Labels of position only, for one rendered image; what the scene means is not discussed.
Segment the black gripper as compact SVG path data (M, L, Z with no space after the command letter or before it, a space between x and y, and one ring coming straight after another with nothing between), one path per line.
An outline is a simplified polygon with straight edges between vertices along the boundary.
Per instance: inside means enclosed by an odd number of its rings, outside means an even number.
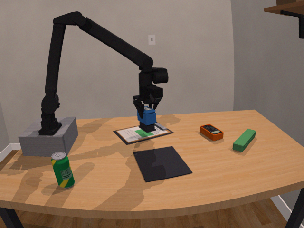
M142 98L140 98L139 95L133 96L133 100L134 100L133 104L135 105L135 107L136 107L136 109L139 113L140 118L143 118L144 104L149 104L150 108L152 108L152 104L153 104L153 109L154 110L156 109L157 105L159 104L159 102L158 103L155 103L155 102L153 103L151 98L142 99ZM142 104L141 101L143 101L144 104Z

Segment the orange pocket multimeter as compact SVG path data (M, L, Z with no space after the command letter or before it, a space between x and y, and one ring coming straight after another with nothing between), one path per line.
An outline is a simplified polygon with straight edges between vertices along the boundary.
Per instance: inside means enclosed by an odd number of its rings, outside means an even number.
M200 126L200 132L213 141L222 139L224 134L224 132L211 124Z

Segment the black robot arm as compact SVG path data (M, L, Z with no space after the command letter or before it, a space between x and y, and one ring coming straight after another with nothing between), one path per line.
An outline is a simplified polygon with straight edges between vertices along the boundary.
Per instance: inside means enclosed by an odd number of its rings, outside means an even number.
M141 70L141 72L139 73L139 84L147 85L139 86L140 98L151 98L153 103L158 103L161 101L163 97L163 88L157 87L154 84L167 83L169 77L167 69L152 67L153 59L151 57L125 42L112 32L93 22L88 17L85 18L78 11L70 12L54 18L53 24L47 64L47 77L45 85L46 95L41 103L42 128L38 132L39 135L55 135L55 133L62 126L61 122L58 122L57 118L55 118L54 112L57 108L59 108L58 105L60 105L56 92L66 25L79 26L81 30L119 52L136 65L140 65L141 67L139 66L139 70ZM152 84L152 81L154 84ZM150 84L152 85L149 86Z

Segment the green drink can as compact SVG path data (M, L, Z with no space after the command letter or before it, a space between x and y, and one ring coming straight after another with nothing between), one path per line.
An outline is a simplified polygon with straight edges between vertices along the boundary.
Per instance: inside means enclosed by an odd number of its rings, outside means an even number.
M64 152L52 154L51 163L58 185L64 189L71 188L74 185L75 180L66 154Z

